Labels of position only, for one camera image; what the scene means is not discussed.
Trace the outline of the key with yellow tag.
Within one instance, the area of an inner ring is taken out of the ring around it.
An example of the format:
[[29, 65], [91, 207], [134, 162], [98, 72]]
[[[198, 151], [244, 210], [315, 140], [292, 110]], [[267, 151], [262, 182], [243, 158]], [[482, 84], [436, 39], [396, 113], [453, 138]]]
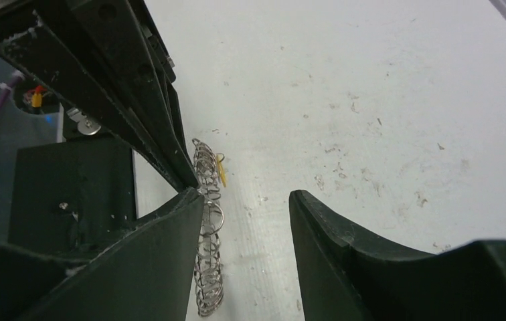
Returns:
[[216, 166], [218, 170], [218, 177], [220, 182], [222, 183], [222, 186], [226, 188], [227, 187], [226, 174], [222, 164], [224, 159], [225, 155], [223, 153], [216, 153]]

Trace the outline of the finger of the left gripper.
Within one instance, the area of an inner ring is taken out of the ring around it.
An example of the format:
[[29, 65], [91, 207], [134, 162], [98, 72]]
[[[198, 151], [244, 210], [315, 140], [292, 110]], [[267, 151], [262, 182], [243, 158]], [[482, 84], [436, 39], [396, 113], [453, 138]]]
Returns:
[[186, 151], [169, 53], [144, 1], [67, 1], [93, 41], [129, 143], [175, 189], [199, 183]]
[[63, 106], [78, 109], [122, 141], [121, 134], [134, 138], [105, 88], [110, 80], [93, 41], [66, 3], [0, 1], [0, 58], [54, 93]]

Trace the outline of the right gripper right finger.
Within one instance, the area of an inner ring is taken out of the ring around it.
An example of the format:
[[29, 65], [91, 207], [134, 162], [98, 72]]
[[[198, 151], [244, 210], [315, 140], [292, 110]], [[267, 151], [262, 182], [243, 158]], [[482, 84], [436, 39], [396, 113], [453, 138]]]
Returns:
[[506, 240], [431, 254], [304, 190], [290, 194], [289, 211], [307, 320], [506, 320]]

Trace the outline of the metal disc with key rings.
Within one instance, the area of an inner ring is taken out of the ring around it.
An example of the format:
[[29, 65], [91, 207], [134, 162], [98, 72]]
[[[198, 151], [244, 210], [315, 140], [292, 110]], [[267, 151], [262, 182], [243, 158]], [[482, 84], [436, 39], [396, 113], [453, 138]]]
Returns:
[[222, 183], [218, 177], [216, 153], [203, 141], [193, 138], [193, 165], [199, 180], [198, 192], [204, 196], [203, 215], [194, 265], [197, 314], [212, 315], [222, 304], [224, 281], [219, 232], [225, 221], [220, 205]]

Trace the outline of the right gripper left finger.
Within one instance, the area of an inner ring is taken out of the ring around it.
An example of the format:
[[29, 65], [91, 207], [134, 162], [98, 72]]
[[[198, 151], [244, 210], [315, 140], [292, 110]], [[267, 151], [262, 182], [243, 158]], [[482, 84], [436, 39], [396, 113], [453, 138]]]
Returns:
[[187, 189], [68, 269], [18, 320], [184, 320], [204, 196]]

